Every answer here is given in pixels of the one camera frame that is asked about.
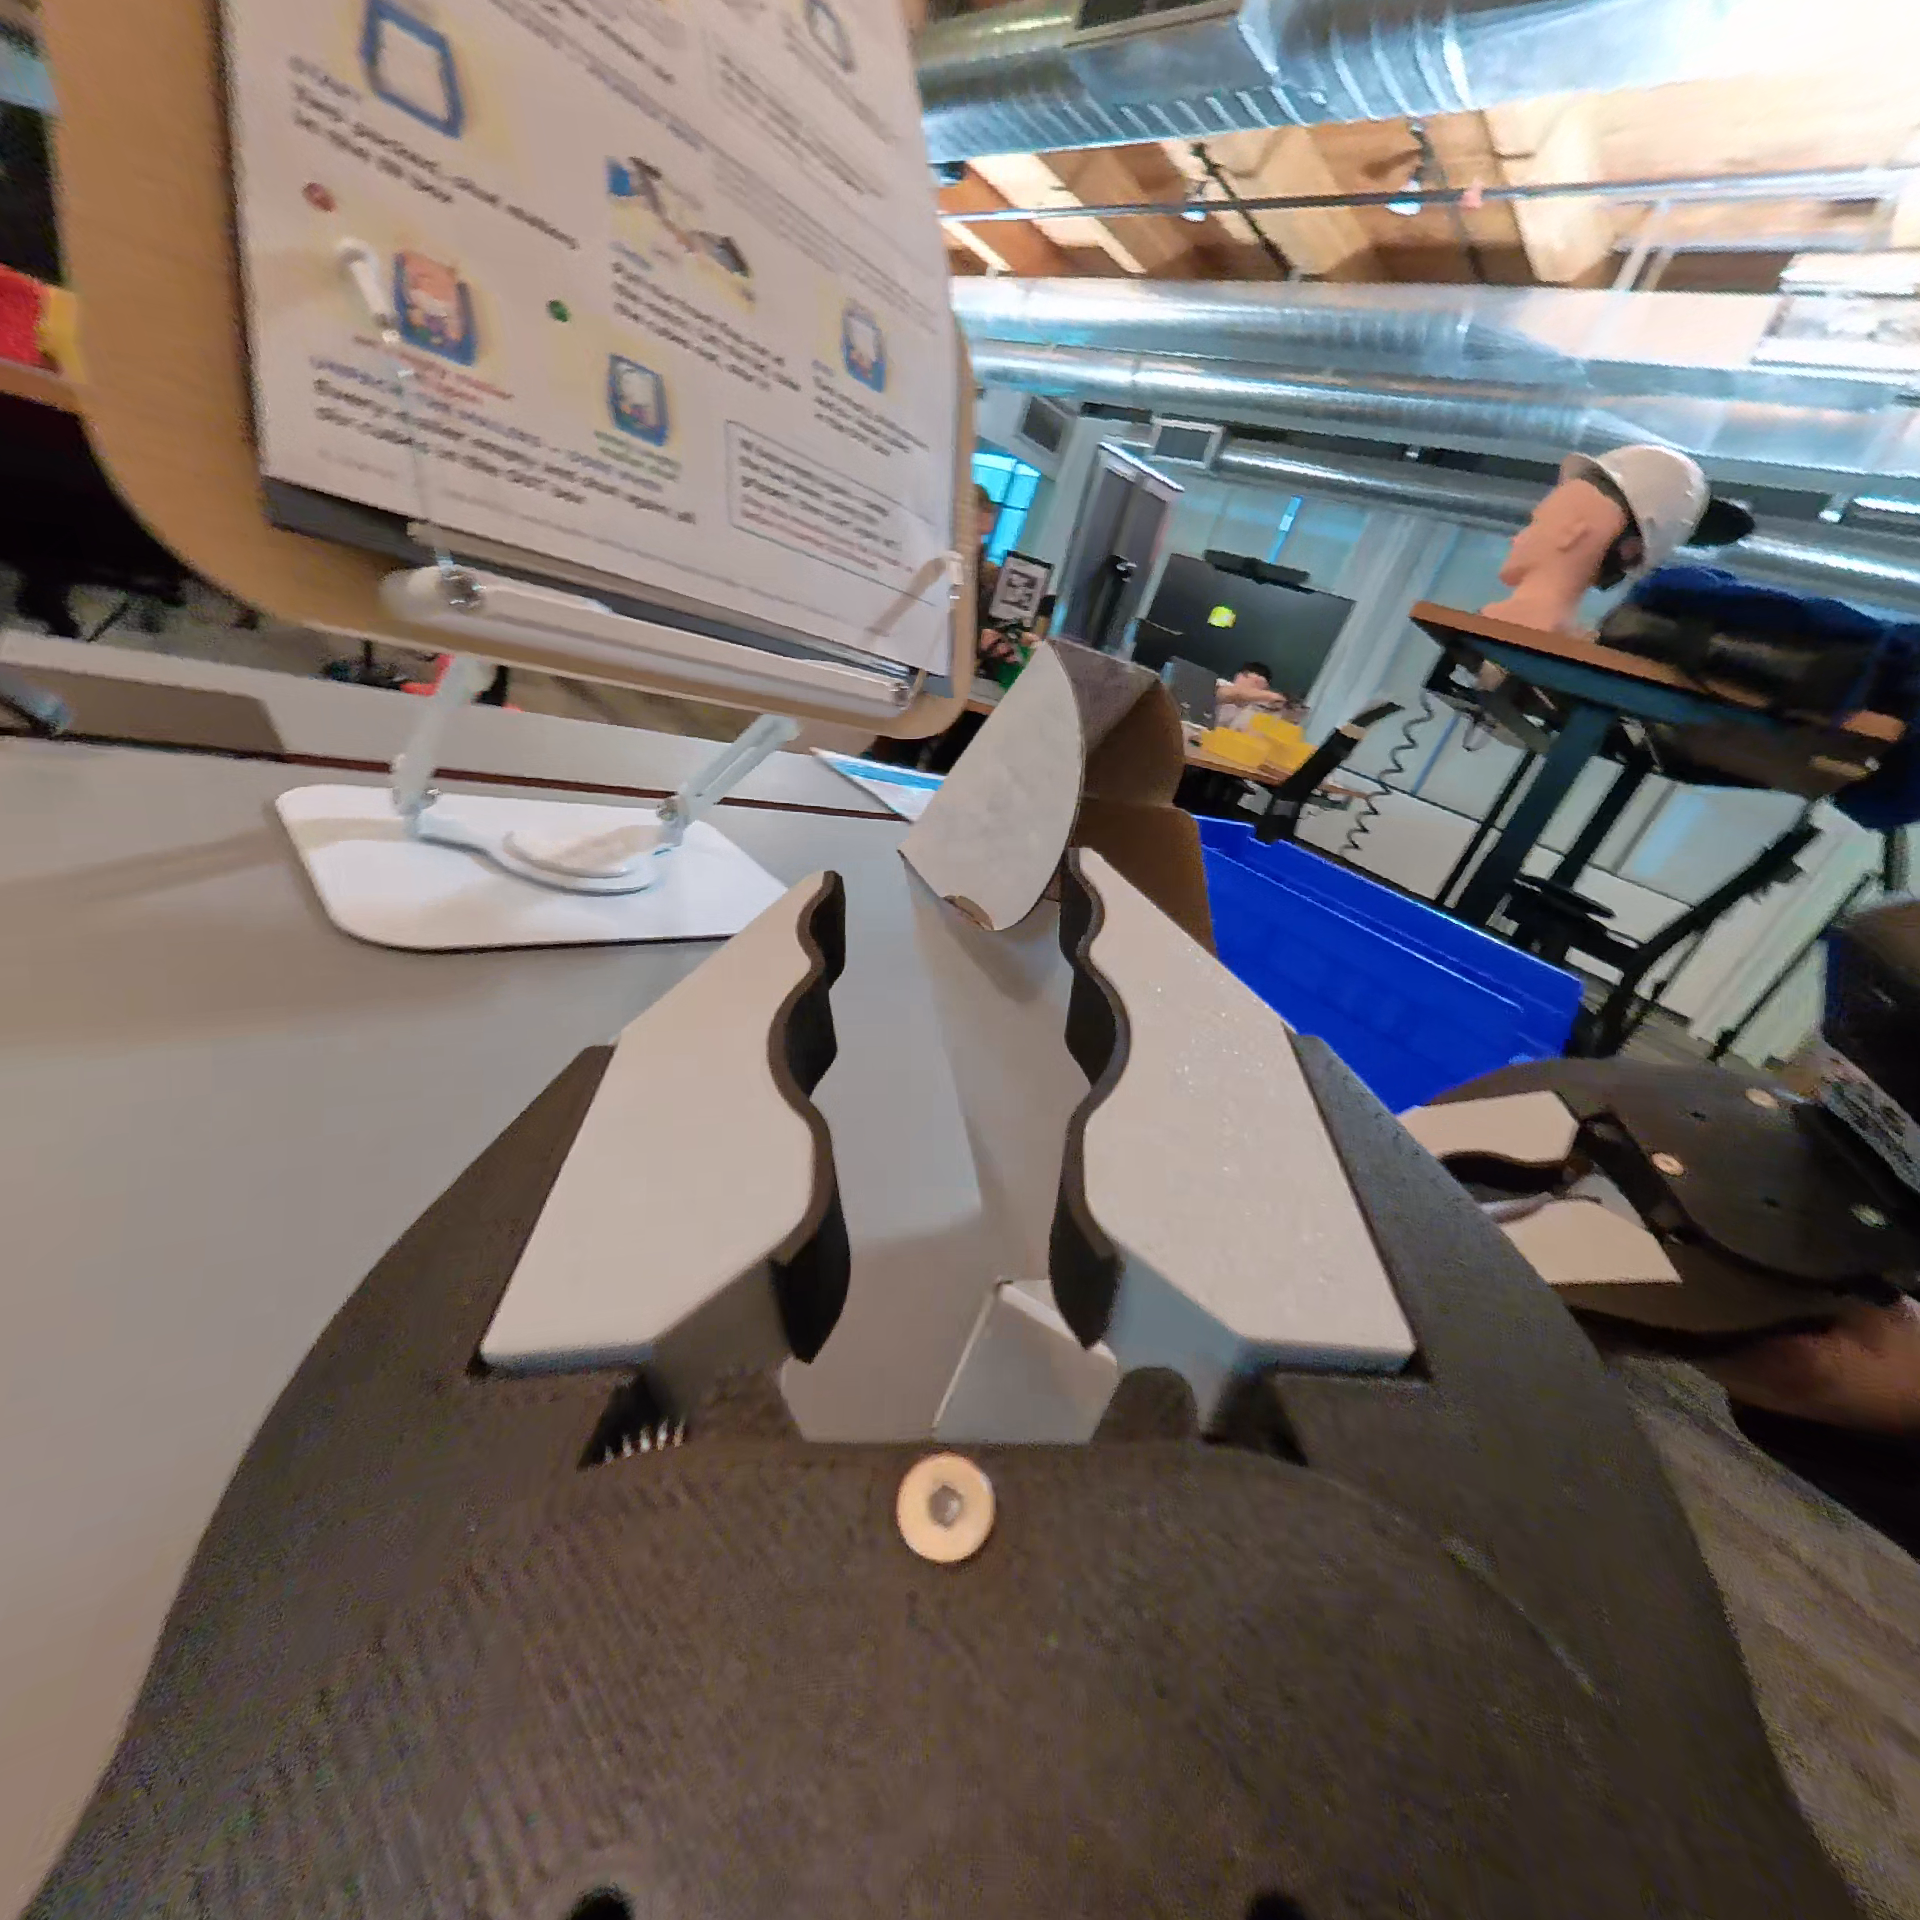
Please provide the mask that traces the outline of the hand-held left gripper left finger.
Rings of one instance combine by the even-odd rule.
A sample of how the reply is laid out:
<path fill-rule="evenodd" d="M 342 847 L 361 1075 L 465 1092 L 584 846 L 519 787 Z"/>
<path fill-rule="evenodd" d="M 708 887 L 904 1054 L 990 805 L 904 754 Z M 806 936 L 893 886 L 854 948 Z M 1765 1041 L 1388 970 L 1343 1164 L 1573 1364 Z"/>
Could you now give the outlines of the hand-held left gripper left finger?
<path fill-rule="evenodd" d="M 626 1027 L 482 1338 L 486 1368 L 721 1380 L 822 1353 L 852 1283 L 814 1097 L 845 959 L 845 883 L 817 871 Z"/>

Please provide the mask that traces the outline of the person's right hand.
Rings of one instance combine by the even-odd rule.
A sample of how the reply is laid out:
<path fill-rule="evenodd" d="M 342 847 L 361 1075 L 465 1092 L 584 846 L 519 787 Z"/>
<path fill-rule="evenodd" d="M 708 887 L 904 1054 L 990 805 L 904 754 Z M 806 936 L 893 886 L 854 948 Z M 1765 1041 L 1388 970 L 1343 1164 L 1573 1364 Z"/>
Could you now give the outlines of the person's right hand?
<path fill-rule="evenodd" d="M 1741 1407 L 1813 1425 L 1918 1430 L 1918 1306 L 1853 1306 L 1816 1332 L 1781 1334 L 1713 1360 Z"/>

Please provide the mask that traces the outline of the printed instruction sheet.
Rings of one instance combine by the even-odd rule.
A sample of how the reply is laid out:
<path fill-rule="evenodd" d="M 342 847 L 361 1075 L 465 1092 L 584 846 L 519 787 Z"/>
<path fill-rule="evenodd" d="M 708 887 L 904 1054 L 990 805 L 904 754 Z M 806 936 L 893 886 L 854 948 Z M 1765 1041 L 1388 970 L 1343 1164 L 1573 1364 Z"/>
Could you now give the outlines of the printed instruction sheet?
<path fill-rule="evenodd" d="M 950 682 L 968 490 L 897 5 L 219 5 L 261 482 Z"/>

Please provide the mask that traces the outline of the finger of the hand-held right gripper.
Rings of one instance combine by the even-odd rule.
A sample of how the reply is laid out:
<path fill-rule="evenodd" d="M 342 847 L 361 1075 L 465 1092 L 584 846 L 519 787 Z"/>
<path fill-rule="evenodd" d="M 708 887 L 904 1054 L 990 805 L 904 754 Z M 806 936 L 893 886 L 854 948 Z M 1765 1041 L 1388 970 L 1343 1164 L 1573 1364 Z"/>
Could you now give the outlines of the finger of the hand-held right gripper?
<path fill-rule="evenodd" d="M 1657 1236 L 1592 1197 L 1501 1197 L 1480 1214 L 1551 1289 L 1683 1283 Z"/>
<path fill-rule="evenodd" d="M 1551 1092 L 1449 1101 L 1413 1114 L 1413 1138 L 1444 1164 L 1559 1168 L 1571 1159 L 1579 1129 L 1579 1117 Z"/>

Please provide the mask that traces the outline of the white hard hat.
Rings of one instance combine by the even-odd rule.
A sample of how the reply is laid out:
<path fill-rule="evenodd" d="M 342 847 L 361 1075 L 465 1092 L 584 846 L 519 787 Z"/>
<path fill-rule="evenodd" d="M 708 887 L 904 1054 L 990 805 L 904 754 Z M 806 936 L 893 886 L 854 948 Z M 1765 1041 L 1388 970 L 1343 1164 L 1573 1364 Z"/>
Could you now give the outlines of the white hard hat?
<path fill-rule="evenodd" d="M 1678 553 L 1716 553 L 1755 532 L 1753 512 L 1713 492 L 1685 453 L 1636 443 L 1600 455 L 1570 453 L 1559 480 L 1606 492 L 1622 514 L 1622 532 L 1600 562 L 1596 588 L 1617 588 L 1669 563 Z"/>

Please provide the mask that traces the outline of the mannequin head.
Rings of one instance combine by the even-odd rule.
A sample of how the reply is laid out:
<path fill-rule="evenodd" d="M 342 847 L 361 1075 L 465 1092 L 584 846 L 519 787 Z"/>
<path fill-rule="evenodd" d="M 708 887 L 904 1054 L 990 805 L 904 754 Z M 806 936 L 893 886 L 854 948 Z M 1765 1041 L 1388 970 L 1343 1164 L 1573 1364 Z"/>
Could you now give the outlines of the mannequin head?
<path fill-rule="evenodd" d="M 1617 588 L 1642 560 L 1642 530 L 1615 476 L 1573 453 L 1513 537 L 1499 575 L 1503 594 L 1480 612 L 1499 623 L 1571 634 L 1586 596 Z"/>

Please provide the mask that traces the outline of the blue-edged paper sheet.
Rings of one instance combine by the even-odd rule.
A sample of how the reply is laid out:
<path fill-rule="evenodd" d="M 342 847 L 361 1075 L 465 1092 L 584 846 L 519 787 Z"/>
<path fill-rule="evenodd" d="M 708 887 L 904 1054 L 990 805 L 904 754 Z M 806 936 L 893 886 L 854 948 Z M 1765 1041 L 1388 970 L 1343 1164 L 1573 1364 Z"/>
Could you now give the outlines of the blue-edged paper sheet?
<path fill-rule="evenodd" d="M 870 757 L 846 757 L 829 749 L 812 749 L 812 757 L 904 823 L 918 823 L 947 780 L 943 774 L 914 765 L 883 764 Z"/>

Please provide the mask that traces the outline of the grey framed panel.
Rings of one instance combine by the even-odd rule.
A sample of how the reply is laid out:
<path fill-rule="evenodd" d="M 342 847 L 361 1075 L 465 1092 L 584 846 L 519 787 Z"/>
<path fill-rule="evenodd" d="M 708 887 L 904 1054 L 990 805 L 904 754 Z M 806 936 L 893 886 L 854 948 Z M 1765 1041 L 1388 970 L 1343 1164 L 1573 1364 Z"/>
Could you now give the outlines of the grey framed panel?
<path fill-rule="evenodd" d="M 1131 451 L 1102 443 L 1087 499 L 1087 588 L 1079 637 L 1102 654 L 1125 649 L 1125 634 L 1161 555 L 1184 486 Z"/>

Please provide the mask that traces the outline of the blue plastic bin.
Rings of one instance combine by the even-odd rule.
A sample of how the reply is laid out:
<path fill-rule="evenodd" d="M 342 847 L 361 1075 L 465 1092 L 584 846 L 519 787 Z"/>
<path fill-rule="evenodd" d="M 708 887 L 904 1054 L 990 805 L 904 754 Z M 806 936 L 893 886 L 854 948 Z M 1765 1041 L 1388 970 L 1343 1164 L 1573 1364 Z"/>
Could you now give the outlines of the blue plastic bin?
<path fill-rule="evenodd" d="M 1559 1058 L 1581 981 L 1319 852 L 1199 818 L 1222 965 L 1392 1114 Z"/>

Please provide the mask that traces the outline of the white cardboard mailer box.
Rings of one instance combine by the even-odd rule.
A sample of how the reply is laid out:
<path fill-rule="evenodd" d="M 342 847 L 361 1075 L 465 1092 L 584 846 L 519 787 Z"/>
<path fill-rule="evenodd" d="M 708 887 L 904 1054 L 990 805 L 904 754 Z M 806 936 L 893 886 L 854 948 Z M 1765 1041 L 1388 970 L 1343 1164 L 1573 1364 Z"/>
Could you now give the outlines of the white cardboard mailer box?
<path fill-rule="evenodd" d="M 1088 850 L 1213 952 L 1184 726 L 1146 667 L 1042 647 L 887 859 L 836 859 L 846 961 L 827 1117 L 846 1302 L 782 1398 L 806 1442 L 927 1439 L 996 1283 L 1040 1289 L 1068 1116 L 1058 871 Z"/>

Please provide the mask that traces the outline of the white document stand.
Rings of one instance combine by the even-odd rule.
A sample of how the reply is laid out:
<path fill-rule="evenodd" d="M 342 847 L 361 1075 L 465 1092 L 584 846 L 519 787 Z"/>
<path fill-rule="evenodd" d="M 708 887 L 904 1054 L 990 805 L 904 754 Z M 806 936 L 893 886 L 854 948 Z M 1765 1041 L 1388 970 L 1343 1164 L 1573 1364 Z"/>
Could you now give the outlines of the white document stand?
<path fill-rule="evenodd" d="M 382 787 L 299 785 L 282 831 L 333 925 L 393 949 L 728 940 L 779 894 L 703 817 L 802 724 L 923 736 L 970 675 L 968 490 L 950 682 L 551 581 L 258 470 L 219 5 L 38 5 L 75 379 L 95 462 L 191 572 L 267 619 L 443 654 Z"/>

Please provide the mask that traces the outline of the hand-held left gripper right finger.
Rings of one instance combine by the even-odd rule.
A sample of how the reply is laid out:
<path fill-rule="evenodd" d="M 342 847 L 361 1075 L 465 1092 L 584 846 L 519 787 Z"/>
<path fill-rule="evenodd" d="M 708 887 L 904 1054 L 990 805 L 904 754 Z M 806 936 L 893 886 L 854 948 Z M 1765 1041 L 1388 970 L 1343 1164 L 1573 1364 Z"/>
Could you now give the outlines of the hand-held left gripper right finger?
<path fill-rule="evenodd" d="M 1416 1354 L 1295 1032 L 1098 852 L 1060 876 L 1068 1116 L 1050 1302 L 1202 1425 L 1273 1370 L 1389 1380 Z"/>

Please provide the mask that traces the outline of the blue jacket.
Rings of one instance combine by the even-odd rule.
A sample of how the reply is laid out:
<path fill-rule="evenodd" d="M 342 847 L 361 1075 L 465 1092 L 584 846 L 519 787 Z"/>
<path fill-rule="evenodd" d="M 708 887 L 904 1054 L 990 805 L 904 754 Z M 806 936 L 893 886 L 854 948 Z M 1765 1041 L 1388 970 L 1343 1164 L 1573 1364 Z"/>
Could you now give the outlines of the blue jacket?
<path fill-rule="evenodd" d="M 1665 566 L 1632 585 L 1596 642 L 1680 670 L 1692 684 L 1739 686 L 1767 713 L 1835 724 L 1878 713 L 1899 739 L 1837 812 L 1871 831 L 1918 823 L 1918 626 L 1861 612 L 1818 592 L 1746 583 L 1713 566 Z"/>

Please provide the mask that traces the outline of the black monitor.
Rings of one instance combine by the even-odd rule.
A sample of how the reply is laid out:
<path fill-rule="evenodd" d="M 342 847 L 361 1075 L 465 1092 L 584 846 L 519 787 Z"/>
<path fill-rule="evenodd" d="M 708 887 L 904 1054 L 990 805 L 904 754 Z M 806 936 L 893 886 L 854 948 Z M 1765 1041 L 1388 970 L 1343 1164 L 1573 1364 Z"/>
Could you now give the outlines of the black monitor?
<path fill-rule="evenodd" d="M 1278 694 L 1305 701 L 1353 612 L 1353 600 L 1312 588 L 1292 568 L 1173 555 L 1132 623 L 1132 659 L 1149 670 L 1182 659 L 1219 682 L 1260 663 Z"/>

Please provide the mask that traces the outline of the silver ventilation duct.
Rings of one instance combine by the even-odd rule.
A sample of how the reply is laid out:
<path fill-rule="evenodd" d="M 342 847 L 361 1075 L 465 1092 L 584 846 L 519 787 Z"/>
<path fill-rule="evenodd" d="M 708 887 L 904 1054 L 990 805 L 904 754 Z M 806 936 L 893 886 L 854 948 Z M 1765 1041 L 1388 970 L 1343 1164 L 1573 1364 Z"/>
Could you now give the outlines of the silver ventilation duct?
<path fill-rule="evenodd" d="M 1108 406 L 1250 417 L 1332 403 L 1630 413 L 1674 440 L 1915 425 L 1915 296 L 958 278 L 973 371 Z"/>

